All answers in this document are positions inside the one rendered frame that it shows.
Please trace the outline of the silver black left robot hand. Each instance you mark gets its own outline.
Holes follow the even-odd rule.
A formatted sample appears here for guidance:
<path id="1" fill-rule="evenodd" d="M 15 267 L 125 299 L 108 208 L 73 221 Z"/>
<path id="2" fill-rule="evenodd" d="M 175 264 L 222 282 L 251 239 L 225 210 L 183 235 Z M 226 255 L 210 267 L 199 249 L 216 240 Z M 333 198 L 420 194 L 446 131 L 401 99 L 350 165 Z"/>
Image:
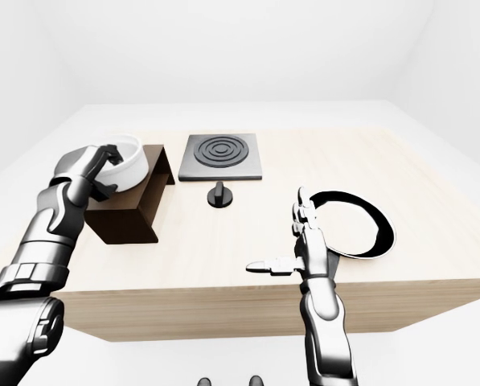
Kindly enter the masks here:
<path id="1" fill-rule="evenodd" d="M 86 146 L 73 150 L 58 161 L 49 185 L 68 182 L 68 198 L 77 207 L 83 207 L 89 198 L 105 201 L 117 189 L 116 184 L 104 185 L 96 180 L 106 162 L 114 166 L 123 162 L 116 145 Z"/>

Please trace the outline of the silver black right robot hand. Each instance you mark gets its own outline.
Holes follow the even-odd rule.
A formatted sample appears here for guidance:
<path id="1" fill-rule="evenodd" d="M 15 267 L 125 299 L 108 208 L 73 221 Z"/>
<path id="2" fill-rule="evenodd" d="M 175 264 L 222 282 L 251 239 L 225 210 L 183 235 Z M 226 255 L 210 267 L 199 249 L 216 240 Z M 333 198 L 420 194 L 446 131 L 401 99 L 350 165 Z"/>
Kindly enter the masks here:
<path id="1" fill-rule="evenodd" d="M 293 272 L 299 272 L 303 280 L 308 277 L 331 277 L 329 249 L 318 226 L 315 206 L 304 187 L 297 191 L 297 202 L 293 204 L 292 215 L 292 232 L 297 238 L 295 257 L 254 261 L 246 266 L 246 270 L 250 273 L 269 273 L 271 276 L 289 276 Z"/>

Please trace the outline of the white bowl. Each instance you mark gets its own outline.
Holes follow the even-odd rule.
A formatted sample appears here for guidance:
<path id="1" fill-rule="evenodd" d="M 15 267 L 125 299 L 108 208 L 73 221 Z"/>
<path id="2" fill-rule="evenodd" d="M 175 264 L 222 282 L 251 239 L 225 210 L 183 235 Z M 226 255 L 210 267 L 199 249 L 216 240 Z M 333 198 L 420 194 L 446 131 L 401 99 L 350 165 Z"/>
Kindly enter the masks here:
<path id="1" fill-rule="evenodd" d="M 148 174 L 146 153 L 139 138 L 130 134 L 114 134 L 99 138 L 91 146 L 116 145 L 123 161 L 114 166 L 106 162 L 96 181 L 106 186 L 116 185 L 116 192 L 137 186 Z"/>

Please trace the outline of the dark brown wooden cabinet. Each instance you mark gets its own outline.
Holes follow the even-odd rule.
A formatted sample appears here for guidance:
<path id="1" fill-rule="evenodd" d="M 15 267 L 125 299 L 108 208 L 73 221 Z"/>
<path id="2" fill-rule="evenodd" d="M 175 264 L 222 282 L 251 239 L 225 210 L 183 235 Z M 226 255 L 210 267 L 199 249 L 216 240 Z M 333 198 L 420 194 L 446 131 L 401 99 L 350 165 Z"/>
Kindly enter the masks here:
<path id="1" fill-rule="evenodd" d="M 152 229 L 165 190 L 175 184 L 163 145 L 145 145 L 147 176 L 137 186 L 117 192 L 110 199 L 89 201 L 85 223 L 106 244 L 151 244 L 158 237 Z"/>

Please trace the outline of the white plate with black rim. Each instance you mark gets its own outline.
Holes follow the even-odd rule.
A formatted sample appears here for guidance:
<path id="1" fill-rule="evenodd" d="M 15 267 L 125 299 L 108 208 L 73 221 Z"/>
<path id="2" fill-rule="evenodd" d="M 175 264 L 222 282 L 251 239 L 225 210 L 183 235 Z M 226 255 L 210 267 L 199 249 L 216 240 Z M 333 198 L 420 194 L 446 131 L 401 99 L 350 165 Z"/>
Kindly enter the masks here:
<path id="1" fill-rule="evenodd" d="M 345 191 L 320 191 L 311 200 L 329 250 L 342 257 L 368 260 L 393 248 L 394 226 L 373 203 Z"/>

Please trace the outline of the round black stove knob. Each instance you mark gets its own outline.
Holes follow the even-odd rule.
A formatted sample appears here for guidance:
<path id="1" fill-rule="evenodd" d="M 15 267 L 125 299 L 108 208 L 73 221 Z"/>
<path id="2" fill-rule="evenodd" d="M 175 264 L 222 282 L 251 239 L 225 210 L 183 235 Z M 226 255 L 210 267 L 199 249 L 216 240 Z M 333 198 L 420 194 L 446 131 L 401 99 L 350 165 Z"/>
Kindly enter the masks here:
<path id="1" fill-rule="evenodd" d="M 207 193 L 207 202 L 214 208 L 224 208 L 232 203 L 232 191 L 224 186 L 223 182 L 216 185 Z"/>

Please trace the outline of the flat dark stove plate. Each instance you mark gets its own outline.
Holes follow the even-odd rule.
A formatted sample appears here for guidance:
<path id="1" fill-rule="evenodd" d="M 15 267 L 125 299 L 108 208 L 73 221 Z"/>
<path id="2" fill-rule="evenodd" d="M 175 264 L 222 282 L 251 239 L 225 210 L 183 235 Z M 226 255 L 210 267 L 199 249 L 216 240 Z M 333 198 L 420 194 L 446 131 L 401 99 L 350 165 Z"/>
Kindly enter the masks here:
<path id="1" fill-rule="evenodd" d="M 192 134 L 178 172 L 179 181 L 262 180 L 254 133 Z"/>

